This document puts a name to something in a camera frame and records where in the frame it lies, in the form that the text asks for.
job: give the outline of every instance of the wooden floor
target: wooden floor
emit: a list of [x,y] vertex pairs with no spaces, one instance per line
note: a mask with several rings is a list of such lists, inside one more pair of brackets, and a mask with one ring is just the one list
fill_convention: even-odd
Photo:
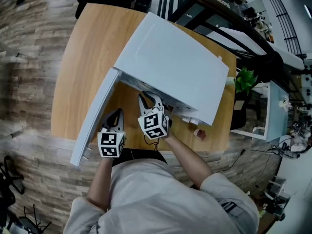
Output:
[[[84,196],[99,162],[93,151],[80,168],[69,164],[73,141],[50,136],[51,108],[60,61],[75,25],[77,2],[66,0],[27,0],[16,7],[16,0],[0,0],[0,40],[22,53],[8,57],[0,52],[0,135],[21,131],[11,141],[0,144],[0,160],[10,155],[24,175],[26,192],[15,193],[11,209],[22,215],[23,206],[36,205],[41,219],[52,221],[46,233],[61,233],[71,202]],[[229,168],[241,150],[267,150],[269,144],[231,134],[225,153],[200,155],[218,172]],[[190,185],[175,157],[165,153],[177,179]],[[276,173],[278,156],[246,151],[224,175],[243,190],[261,192]]]

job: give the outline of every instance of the gray shirt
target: gray shirt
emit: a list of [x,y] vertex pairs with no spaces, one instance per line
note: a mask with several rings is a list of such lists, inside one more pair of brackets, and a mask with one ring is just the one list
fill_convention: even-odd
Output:
[[113,167],[110,193],[107,212],[76,198],[64,233],[255,234],[259,224],[254,202],[222,174],[209,176],[195,190],[155,159]]

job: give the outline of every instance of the green plant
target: green plant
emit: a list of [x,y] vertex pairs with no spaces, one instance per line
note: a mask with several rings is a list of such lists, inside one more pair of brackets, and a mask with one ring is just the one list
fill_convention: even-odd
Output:
[[236,93],[246,92],[249,94],[250,88],[257,81],[258,76],[254,77],[254,71],[249,71],[247,68],[243,68],[236,77],[235,88]]

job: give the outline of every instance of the wooden table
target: wooden table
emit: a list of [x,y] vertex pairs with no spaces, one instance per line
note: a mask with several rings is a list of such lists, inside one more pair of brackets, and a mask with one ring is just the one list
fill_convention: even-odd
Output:
[[[142,12],[109,5],[86,5],[63,55],[52,108],[53,136],[77,139],[98,88],[145,15]],[[236,57],[233,54],[191,30],[176,26],[216,56],[221,56],[222,61],[230,68],[229,76],[235,76]],[[118,83],[105,112],[118,107],[124,110],[124,130],[127,137],[125,147],[153,150],[153,145],[145,143],[138,124],[138,93],[138,90]],[[224,151],[229,139],[233,104],[234,87],[226,86],[213,125],[200,125],[207,133],[205,141],[198,140],[192,134],[194,126],[178,117],[173,119],[172,131],[195,151]],[[96,138],[95,134],[92,143],[97,143]],[[170,150],[162,140],[158,149]]]

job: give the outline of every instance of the sleeve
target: sleeve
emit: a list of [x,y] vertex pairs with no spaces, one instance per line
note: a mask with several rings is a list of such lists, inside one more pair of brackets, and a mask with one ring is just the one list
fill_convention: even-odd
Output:
[[97,227],[98,220],[104,213],[102,209],[91,204],[85,198],[76,198],[73,201],[63,233],[88,234],[92,228]]
[[222,174],[206,178],[200,190],[207,192],[227,211],[243,234],[255,234],[259,226],[259,211],[255,203],[241,189]]

